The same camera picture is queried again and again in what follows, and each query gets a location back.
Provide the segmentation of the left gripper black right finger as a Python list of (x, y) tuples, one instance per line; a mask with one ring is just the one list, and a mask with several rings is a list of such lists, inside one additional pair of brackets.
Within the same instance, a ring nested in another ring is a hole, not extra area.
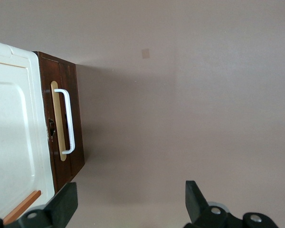
[(268, 216), (248, 212), (238, 219), (220, 206), (207, 203), (193, 180), (186, 181), (185, 204), (191, 222), (186, 228), (276, 228), (277, 224)]

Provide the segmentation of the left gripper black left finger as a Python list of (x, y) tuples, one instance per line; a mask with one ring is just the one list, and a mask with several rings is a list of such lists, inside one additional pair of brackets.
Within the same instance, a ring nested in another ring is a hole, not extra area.
[(77, 185), (69, 182), (43, 209), (31, 209), (7, 225), (0, 219), (0, 228), (65, 228), (77, 207)]

